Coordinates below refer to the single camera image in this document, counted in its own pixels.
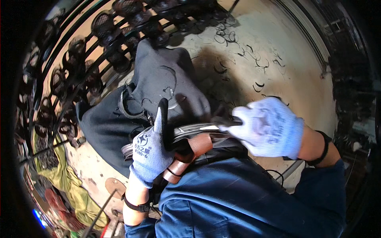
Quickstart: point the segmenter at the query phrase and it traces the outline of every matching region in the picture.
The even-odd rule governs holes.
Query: glove
[[[241,126],[221,126],[241,140],[254,156],[287,156],[297,159],[303,136],[304,120],[279,99],[267,97],[251,102],[246,107],[236,107],[232,115],[239,117]]]
[[[163,98],[157,108],[154,126],[142,131],[132,141],[134,161],[130,171],[146,188],[152,188],[153,180],[173,161],[174,152],[166,151],[163,141],[167,114],[168,100]]]

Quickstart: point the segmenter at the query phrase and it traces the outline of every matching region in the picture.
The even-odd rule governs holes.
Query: round metal plate
[[[113,197],[114,198],[118,198],[118,199],[121,199],[122,198],[122,195],[123,193],[126,192],[126,186],[124,186],[124,184],[115,179],[115,178],[108,178],[106,179],[106,182],[104,183],[104,186],[106,187],[107,191],[111,194],[115,189],[117,190]]]

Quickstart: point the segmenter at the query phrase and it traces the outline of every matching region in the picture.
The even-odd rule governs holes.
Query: rack of metal parts
[[[85,51],[85,59],[98,47],[103,46],[104,52],[96,61],[94,61],[91,66],[83,69],[76,69],[73,72],[69,72],[69,76],[66,79],[65,90],[67,92],[67,87],[73,86],[73,89],[70,93],[67,94],[64,101],[61,101],[62,107],[61,111],[55,115],[55,108],[58,104],[58,97],[52,103],[51,107],[54,113],[54,119],[50,124],[50,131],[48,134],[49,146],[46,149],[43,149],[39,152],[33,153],[32,147],[32,138],[33,138],[33,128],[35,125],[38,125],[37,121],[34,121],[35,113],[40,109],[42,105],[42,94],[43,94],[43,84],[46,80],[48,73],[53,66],[53,62],[56,60],[62,48],[66,45],[72,35],[78,30],[78,28],[86,21],[88,18],[99,11],[101,7],[109,2],[109,0],[100,0],[96,3],[93,3],[94,0],[79,0],[71,9],[68,11],[63,11],[61,15],[56,16],[53,20],[48,20],[44,22],[41,32],[38,34],[39,37],[42,37],[42,40],[39,42],[36,40],[35,43],[38,46],[38,53],[31,55],[29,58],[29,64],[24,68],[24,78],[27,77],[27,82],[24,78],[21,80],[24,85],[29,84],[32,88],[28,96],[27,102],[24,103],[25,107],[19,107],[17,114],[17,121],[19,122],[20,134],[23,134],[24,146],[26,153],[24,153],[24,158],[20,162],[21,165],[27,162],[31,158],[37,157],[41,153],[52,150],[53,148],[63,145],[64,143],[69,142],[69,140],[64,140],[59,144],[53,145],[54,139],[58,134],[58,128],[61,125],[61,121],[65,116],[65,112],[68,108],[73,105],[73,101],[78,97],[78,93],[84,93],[85,97],[89,92],[89,89],[86,90],[84,87],[86,79],[91,77],[93,72],[99,70],[99,65],[105,60],[108,60],[109,57],[115,51],[121,50],[121,45],[125,44],[126,39],[132,35],[139,35],[140,32],[144,34],[141,39],[151,38],[158,46],[165,46],[168,39],[176,32],[188,32],[190,28],[197,27],[200,30],[199,26],[209,26],[211,22],[218,22],[224,20],[232,9],[235,7],[236,3],[233,4],[233,7],[226,11],[222,8],[216,0],[198,0],[198,1],[187,1],[187,0],[146,0],[143,2],[139,0],[116,0],[113,3],[113,8],[109,11],[103,11],[106,16],[110,16],[111,21],[114,22],[114,18],[117,16],[124,17],[121,21],[115,24],[115,29],[117,33],[109,32],[109,35],[105,38],[101,38],[98,34],[97,41]],[[93,4],[86,12],[83,12],[88,6]],[[153,10],[157,15],[149,14],[148,10]],[[71,27],[65,32],[63,32],[69,27],[69,25],[74,21],[74,19],[82,14]],[[168,22],[161,25],[159,20],[166,19]],[[130,26],[130,31],[120,33],[120,27],[126,23]],[[174,25],[175,30],[170,34],[167,34],[164,31],[165,28]],[[53,33],[47,35],[46,29],[52,29]],[[100,31],[107,31],[107,25],[100,24]],[[92,28],[92,32],[85,37],[85,49],[86,43],[90,41],[95,35],[99,33]],[[128,61],[127,67],[124,67],[123,70],[120,70],[117,73],[127,74],[131,71],[131,64],[134,61],[134,53],[131,47],[127,47],[123,50],[123,57],[125,54],[130,52],[131,59]],[[64,54],[63,61],[66,60],[66,53]],[[99,78],[102,77],[113,64],[110,62],[101,72],[99,72]],[[110,82],[102,83],[102,89],[107,87]],[[52,92],[48,96],[51,103]]]

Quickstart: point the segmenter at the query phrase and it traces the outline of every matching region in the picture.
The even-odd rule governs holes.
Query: concrete floor
[[[229,9],[232,3],[233,0],[219,1],[219,4],[226,9]],[[110,9],[111,4],[112,1],[99,11]],[[96,14],[93,14],[72,37],[88,35]],[[232,15],[239,22],[239,26],[230,27],[227,31],[235,32],[238,44],[229,43],[226,46],[216,42],[214,40],[216,28],[208,27],[201,34],[185,36],[181,44],[169,46],[180,46],[189,51],[201,89],[216,99],[224,101],[231,109],[260,100],[264,98],[263,95],[280,96],[285,103],[290,104],[289,107],[293,112],[305,119],[307,125],[333,136],[336,122],[330,75],[326,75],[323,80],[320,79],[322,69],[309,44],[293,22],[268,0],[241,0]],[[93,37],[88,42],[87,48],[95,41],[96,37]],[[61,64],[69,42],[56,58],[53,67]],[[96,59],[102,52],[99,46],[88,59]],[[254,58],[257,59],[258,65],[268,65],[268,67],[265,69],[256,67]],[[274,61],[276,59],[284,67],[277,64]],[[103,62],[99,69],[102,70],[107,64],[108,62]],[[44,94],[46,95],[50,91],[49,81],[53,67],[49,72],[49,78],[45,80]],[[227,71],[217,74],[213,67],[218,71],[224,69]],[[122,85],[132,75],[133,72],[124,80],[116,82],[113,88]],[[264,84],[264,87],[261,89],[256,83]],[[107,178],[116,178],[125,185],[128,183],[128,179],[109,166],[88,143],[77,150],[70,145],[67,145],[66,149],[68,162],[82,180],[82,186],[100,206],[109,195],[104,187]],[[285,171],[293,163],[293,161],[283,161],[282,158],[253,156],[252,158],[263,168],[279,172]],[[295,188],[303,167],[304,163],[286,179],[284,186],[288,191],[293,191]],[[112,217],[111,210],[121,211],[122,206],[123,203],[120,200],[112,198],[105,212]]]

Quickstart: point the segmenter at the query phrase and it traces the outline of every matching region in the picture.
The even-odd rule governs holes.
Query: star logo on glove
[[[139,136],[138,137],[138,143],[141,146],[145,146],[148,143],[147,135],[144,134],[144,135]]]

